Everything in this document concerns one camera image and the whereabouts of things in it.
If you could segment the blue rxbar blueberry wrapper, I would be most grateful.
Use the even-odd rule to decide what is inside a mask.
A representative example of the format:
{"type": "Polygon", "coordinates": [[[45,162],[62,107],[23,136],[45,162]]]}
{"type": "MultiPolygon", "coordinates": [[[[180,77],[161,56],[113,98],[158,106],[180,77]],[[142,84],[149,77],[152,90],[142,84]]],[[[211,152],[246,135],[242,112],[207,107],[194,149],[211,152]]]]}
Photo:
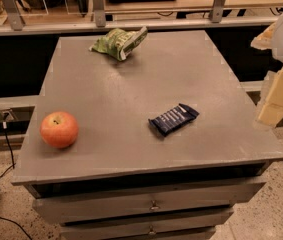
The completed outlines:
{"type": "Polygon", "coordinates": [[[199,112],[194,108],[179,103],[177,106],[165,113],[149,119],[149,124],[154,127],[163,137],[179,130],[185,125],[191,123],[199,116],[199,112]]]}

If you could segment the green jalapeno chip bag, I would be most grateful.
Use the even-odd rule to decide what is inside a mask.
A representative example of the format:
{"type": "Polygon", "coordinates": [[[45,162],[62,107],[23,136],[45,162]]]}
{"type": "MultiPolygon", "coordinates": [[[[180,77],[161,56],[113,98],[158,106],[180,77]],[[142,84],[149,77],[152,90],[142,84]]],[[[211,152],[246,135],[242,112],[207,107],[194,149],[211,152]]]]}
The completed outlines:
{"type": "Polygon", "coordinates": [[[139,31],[112,29],[106,35],[101,36],[89,50],[110,55],[118,61],[124,61],[147,37],[147,34],[146,27],[142,27],[139,31]]]}

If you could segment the grey metal railing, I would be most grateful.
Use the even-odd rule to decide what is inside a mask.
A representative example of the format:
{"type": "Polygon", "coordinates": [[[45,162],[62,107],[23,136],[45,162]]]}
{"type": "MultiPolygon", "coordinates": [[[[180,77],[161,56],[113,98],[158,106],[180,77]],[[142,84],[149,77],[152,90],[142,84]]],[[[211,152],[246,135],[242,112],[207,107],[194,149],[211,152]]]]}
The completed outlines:
{"type": "Polygon", "coordinates": [[[2,25],[0,26],[0,36],[98,33],[107,32],[114,28],[138,30],[143,26],[145,26],[150,31],[266,26],[271,25],[277,20],[278,16],[225,17],[218,23],[213,23],[208,18],[145,21],[128,20],[107,21],[104,27],[98,27],[94,22],[88,22],[25,25],[22,30],[13,30],[9,25],[2,25]]]}

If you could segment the lower grey drawer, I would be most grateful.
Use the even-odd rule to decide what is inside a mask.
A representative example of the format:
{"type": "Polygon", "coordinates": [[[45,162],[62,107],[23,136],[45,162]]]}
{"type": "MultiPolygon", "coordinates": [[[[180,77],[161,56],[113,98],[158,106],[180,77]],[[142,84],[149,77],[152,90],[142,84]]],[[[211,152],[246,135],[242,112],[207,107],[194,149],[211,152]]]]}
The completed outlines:
{"type": "Polygon", "coordinates": [[[232,208],[157,213],[64,226],[61,235],[67,240],[144,240],[201,232],[211,236],[232,214],[232,208]]]}

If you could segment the grey drawer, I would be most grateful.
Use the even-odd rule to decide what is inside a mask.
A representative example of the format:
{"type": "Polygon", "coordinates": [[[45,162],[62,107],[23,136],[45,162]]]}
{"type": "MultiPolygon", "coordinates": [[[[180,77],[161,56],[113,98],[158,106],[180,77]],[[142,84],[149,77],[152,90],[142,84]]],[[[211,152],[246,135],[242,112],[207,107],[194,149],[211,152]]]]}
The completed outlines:
{"type": "Polygon", "coordinates": [[[263,176],[121,189],[37,199],[34,210],[47,222],[69,223],[249,201],[263,176]]]}
{"type": "Polygon", "coordinates": [[[201,232],[211,236],[232,214],[232,208],[157,213],[64,226],[61,235],[67,240],[144,240],[201,232]]]}

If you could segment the grey drawer cabinet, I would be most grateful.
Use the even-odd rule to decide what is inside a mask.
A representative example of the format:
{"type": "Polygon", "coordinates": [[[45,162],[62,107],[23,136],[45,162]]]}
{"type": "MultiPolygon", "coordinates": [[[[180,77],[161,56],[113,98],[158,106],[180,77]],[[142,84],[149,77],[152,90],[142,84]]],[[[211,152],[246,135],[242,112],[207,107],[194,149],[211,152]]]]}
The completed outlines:
{"type": "Polygon", "coordinates": [[[151,33],[124,62],[90,51],[93,42],[89,36],[63,37],[56,46],[12,178],[34,201],[265,178],[266,169],[283,160],[275,135],[254,127],[253,102],[204,32],[151,33]],[[179,103],[199,116],[163,137],[148,120],[179,103]],[[52,147],[40,135],[42,120],[57,111],[73,115],[79,127],[66,148],[52,147]]]}

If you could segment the red apple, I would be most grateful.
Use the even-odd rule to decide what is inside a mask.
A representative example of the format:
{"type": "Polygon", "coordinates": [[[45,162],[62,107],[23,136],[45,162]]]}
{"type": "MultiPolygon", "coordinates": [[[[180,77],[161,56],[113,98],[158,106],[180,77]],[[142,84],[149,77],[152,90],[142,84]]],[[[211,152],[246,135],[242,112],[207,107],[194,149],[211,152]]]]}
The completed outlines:
{"type": "Polygon", "coordinates": [[[50,113],[40,125],[40,135],[43,141],[55,148],[66,148],[72,145],[78,133],[79,127],[75,117],[63,111],[50,113]]]}

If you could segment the upper grey drawer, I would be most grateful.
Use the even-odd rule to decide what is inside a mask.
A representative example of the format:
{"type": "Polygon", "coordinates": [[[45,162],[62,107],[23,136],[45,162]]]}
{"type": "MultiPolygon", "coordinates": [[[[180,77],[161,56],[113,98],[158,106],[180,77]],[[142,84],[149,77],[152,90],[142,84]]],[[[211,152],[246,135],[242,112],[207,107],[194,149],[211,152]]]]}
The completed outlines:
{"type": "Polygon", "coordinates": [[[34,210],[47,222],[69,223],[249,201],[263,176],[121,189],[37,199],[34,210]]]}

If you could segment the grey metal bracket right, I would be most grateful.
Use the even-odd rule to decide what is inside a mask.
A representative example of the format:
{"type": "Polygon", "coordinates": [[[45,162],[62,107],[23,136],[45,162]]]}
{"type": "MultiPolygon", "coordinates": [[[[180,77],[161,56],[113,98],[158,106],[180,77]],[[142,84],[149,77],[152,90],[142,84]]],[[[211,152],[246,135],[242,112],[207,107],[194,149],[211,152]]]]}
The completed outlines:
{"type": "Polygon", "coordinates": [[[214,0],[209,12],[209,20],[212,23],[219,23],[222,20],[226,0],[214,0]]]}

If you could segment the grey metal bracket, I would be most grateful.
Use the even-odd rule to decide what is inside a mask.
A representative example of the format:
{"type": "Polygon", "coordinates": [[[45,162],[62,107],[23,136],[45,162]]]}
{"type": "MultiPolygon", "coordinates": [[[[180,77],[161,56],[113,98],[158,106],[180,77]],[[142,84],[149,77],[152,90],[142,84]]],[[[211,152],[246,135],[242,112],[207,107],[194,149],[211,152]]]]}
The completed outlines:
{"type": "Polygon", "coordinates": [[[226,0],[214,0],[209,12],[209,20],[212,23],[219,23],[222,20],[226,0]]]}
{"type": "Polygon", "coordinates": [[[20,15],[15,0],[1,0],[7,13],[7,18],[14,31],[21,31],[24,27],[24,20],[20,15]]]}
{"type": "Polygon", "coordinates": [[[104,0],[92,0],[94,19],[97,27],[106,26],[106,15],[104,10],[104,0]]]}

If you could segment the grey metal bracket middle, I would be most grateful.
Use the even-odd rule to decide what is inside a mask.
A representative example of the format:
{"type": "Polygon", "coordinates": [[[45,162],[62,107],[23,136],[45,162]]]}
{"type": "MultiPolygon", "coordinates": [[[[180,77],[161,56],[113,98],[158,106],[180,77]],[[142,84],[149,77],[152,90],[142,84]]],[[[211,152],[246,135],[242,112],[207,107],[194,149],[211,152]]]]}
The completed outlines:
{"type": "Polygon", "coordinates": [[[94,19],[97,27],[106,26],[106,15],[104,10],[104,0],[92,0],[94,19]]]}

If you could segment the grey metal bracket left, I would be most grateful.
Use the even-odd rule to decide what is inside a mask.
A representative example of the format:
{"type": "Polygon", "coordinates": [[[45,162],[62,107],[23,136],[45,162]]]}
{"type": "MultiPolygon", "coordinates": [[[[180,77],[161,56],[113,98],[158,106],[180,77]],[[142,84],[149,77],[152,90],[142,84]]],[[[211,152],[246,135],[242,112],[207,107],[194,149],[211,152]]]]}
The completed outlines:
{"type": "Polygon", "coordinates": [[[24,20],[20,15],[15,0],[1,0],[7,13],[7,18],[14,31],[21,31],[24,27],[24,20]]]}

